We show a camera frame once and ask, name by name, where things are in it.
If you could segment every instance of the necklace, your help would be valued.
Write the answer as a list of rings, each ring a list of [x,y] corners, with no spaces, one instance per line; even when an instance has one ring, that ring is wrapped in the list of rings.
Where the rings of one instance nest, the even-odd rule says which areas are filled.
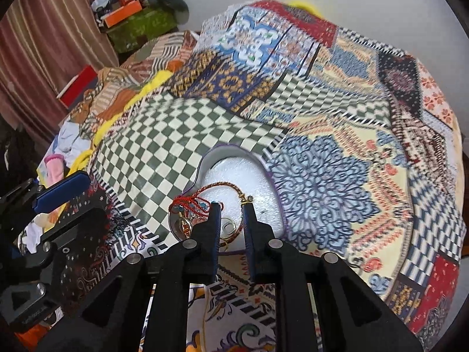
[[[241,205],[247,204],[252,202],[252,196],[247,196],[239,189],[236,185],[232,182],[228,181],[220,181],[214,182],[212,184],[208,184],[203,186],[202,188],[198,189],[193,195],[191,196],[177,196],[171,205],[169,206],[170,213],[177,213],[179,215],[179,224],[181,227],[182,232],[186,235],[187,238],[191,236],[192,229],[196,224],[192,223],[192,219],[195,216],[202,218],[204,221],[208,218],[208,213],[210,211],[210,202],[205,198],[200,197],[199,195],[206,191],[207,189],[217,187],[217,186],[227,186],[236,191],[238,193],[238,197],[241,201]],[[223,210],[223,203],[220,202],[221,210]],[[233,242],[236,237],[241,233],[243,229],[243,222],[239,224],[238,227],[235,226],[232,220],[229,218],[223,217],[224,220],[228,220],[224,225],[223,229],[227,227],[227,225],[232,225],[233,230],[228,233],[228,237],[220,237],[222,242],[220,242],[220,247],[228,248],[228,245]]]

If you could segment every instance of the curtain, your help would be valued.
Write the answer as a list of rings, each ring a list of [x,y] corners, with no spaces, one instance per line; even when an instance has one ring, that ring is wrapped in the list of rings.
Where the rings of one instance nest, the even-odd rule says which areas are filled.
[[[0,21],[0,114],[48,146],[66,110],[57,94],[86,65],[117,66],[92,0],[15,0]]]

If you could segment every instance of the metal screw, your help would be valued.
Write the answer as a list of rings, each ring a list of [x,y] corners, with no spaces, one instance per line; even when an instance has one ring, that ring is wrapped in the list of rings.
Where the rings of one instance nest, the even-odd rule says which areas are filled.
[[[197,241],[195,239],[186,239],[183,243],[182,246],[184,246],[186,249],[193,249],[194,247],[197,246]]]
[[[274,238],[269,241],[269,246],[273,249],[280,249],[283,246],[283,242],[278,238]]]
[[[339,258],[337,256],[337,254],[334,254],[334,253],[326,253],[324,254],[324,260],[327,262],[327,263],[336,263]]]
[[[41,294],[41,296],[44,295],[44,293],[45,293],[44,284],[38,283],[38,290],[39,290],[39,293]]]
[[[131,265],[134,265],[135,263],[140,262],[141,259],[142,259],[142,256],[139,253],[132,253],[127,258],[125,258],[127,263],[130,263]]]

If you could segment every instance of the patchwork tablecloth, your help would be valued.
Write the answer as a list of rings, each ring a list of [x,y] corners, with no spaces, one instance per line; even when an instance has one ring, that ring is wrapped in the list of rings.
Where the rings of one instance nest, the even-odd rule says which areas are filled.
[[[461,139],[404,50],[273,0],[230,7],[108,135],[89,171],[130,222],[97,280],[129,253],[176,242],[169,204],[211,147],[232,143],[263,159],[285,241],[337,253],[426,350],[437,341],[466,232]],[[250,283],[244,255],[219,264],[217,282],[191,289],[187,351],[273,351],[274,287]]]

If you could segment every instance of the wall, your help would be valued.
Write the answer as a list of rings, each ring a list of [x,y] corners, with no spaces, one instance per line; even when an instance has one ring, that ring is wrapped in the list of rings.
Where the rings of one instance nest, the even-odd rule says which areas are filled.
[[[247,0],[185,1],[191,13],[182,28],[197,30],[206,18]],[[469,137],[469,39],[445,0],[304,1],[314,4],[335,24],[418,57],[442,88],[458,116],[461,131]],[[465,143],[469,154],[469,141]]]

